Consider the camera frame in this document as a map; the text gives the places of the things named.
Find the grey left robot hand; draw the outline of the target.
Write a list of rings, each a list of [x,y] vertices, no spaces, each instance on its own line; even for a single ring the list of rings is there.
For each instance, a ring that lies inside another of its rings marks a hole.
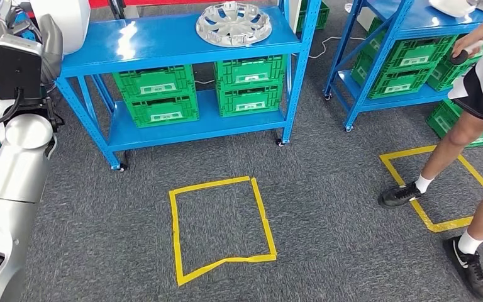
[[[31,30],[37,38],[36,48],[43,50],[41,83],[56,80],[64,57],[64,34],[57,20],[63,18],[64,6],[50,1],[0,1],[0,45],[25,49],[31,40],[19,36]]]

